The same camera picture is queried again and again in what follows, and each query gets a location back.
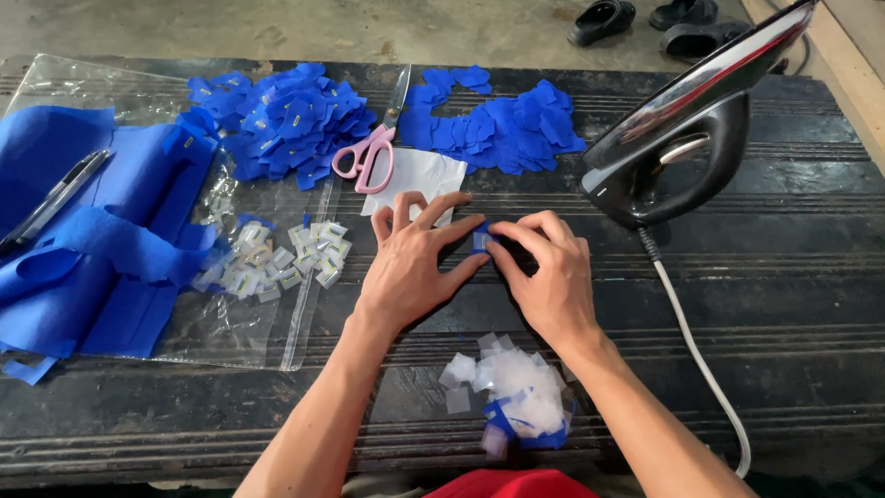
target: scissors blade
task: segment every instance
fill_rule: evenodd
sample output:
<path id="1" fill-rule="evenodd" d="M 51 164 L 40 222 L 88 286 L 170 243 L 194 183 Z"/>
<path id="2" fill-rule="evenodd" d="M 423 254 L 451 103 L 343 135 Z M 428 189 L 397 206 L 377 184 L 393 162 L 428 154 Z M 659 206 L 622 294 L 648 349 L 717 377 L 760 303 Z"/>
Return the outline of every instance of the scissors blade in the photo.
<path id="1" fill-rule="evenodd" d="M 399 121 L 399 114 L 403 110 L 405 94 L 409 90 L 409 78 L 411 77 L 412 65 L 406 64 L 403 68 L 403 72 L 399 74 L 399 79 L 396 80 L 396 86 L 393 89 L 393 97 L 390 98 L 387 111 L 384 113 L 384 120 L 381 121 L 381 124 L 386 126 L 387 129 L 395 127 L 396 122 Z"/>

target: pen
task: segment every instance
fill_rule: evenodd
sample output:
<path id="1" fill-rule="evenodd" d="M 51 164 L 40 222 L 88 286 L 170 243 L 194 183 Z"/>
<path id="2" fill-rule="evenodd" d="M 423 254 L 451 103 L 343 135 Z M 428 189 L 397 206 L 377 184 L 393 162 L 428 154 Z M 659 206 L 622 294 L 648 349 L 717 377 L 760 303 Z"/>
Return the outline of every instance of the pen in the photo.
<path id="1" fill-rule="evenodd" d="M 75 164 L 71 171 L 61 179 L 61 182 L 52 187 L 43 202 L 25 218 L 25 221 L 19 223 L 19 226 L 0 241 L 0 258 L 24 247 L 33 240 L 110 156 L 111 150 L 104 149 L 90 153 Z"/>

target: pink scissors handle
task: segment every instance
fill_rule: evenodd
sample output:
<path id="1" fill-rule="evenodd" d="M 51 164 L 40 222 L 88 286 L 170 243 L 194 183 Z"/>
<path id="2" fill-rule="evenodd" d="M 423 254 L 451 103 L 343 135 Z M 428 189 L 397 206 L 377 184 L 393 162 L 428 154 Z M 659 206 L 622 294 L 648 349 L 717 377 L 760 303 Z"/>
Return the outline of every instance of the pink scissors handle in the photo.
<path id="1" fill-rule="evenodd" d="M 359 178 L 357 178 L 357 186 L 354 188 L 357 193 L 376 194 L 383 191 L 384 187 L 390 182 L 390 177 L 393 175 L 393 144 L 391 144 L 390 141 L 393 140 L 394 136 L 396 136 L 396 127 L 387 129 L 383 124 L 378 125 L 378 128 L 373 130 L 372 134 L 365 139 L 360 140 L 354 145 L 339 149 L 338 152 L 335 153 L 335 156 L 332 157 L 332 169 L 343 178 L 353 178 L 359 174 Z M 366 154 L 366 159 L 364 162 L 359 162 L 363 152 L 366 151 L 366 148 L 369 149 L 369 152 Z M 370 187 L 368 186 L 369 174 L 374 167 L 378 151 L 381 149 L 388 150 L 390 155 L 390 167 L 388 168 L 387 175 L 384 177 L 384 181 L 381 182 L 380 185 Z M 338 169 L 338 161 L 348 154 L 353 154 L 353 167 L 350 171 L 342 172 Z"/>

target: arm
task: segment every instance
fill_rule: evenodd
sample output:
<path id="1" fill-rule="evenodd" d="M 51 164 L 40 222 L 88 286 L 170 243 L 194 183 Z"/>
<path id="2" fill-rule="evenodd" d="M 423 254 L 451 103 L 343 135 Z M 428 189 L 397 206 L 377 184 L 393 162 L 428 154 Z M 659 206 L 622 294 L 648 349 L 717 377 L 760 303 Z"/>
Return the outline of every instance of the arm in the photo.
<path id="1" fill-rule="evenodd" d="M 587 239 L 551 211 L 489 231 L 519 242 L 538 261 L 529 277 L 501 245 L 488 245 L 526 320 L 587 389 L 646 495 L 756 496 L 655 398 L 596 324 Z"/>
<path id="2" fill-rule="evenodd" d="M 420 192 L 406 192 L 396 196 L 396 211 L 384 207 L 372 216 L 378 254 L 353 314 L 326 367 L 258 458 L 236 497 L 341 494 L 359 424 L 390 344 L 406 325 L 450 298 L 489 261 L 488 255 L 476 254 L 449 273 L 440 275 L 437 270 L 443 246 L 466 235 L 484 217 L 474 214 L 436 230 L 431 230 L 433 223 L 446 209 L 469 199 L 454 192 L 428 205 Z M 412 204 L 424 211 L 410 223 Z"/>

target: concrete floor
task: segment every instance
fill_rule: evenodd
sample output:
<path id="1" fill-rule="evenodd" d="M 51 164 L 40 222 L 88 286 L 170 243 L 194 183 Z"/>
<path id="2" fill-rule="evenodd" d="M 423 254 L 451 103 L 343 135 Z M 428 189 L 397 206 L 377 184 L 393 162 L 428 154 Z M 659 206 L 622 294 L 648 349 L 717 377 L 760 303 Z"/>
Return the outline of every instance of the concrete floor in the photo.
<path id="1" fill-rule="evenodd" d="M 566 40 L 590 0 L 4 0 L 0 60 L 15 54 L 283 58 L 467 66 L 675 71 L 632 0 L 625 34 Z M 747 20 L 740 0 L 721 19 Z"/>

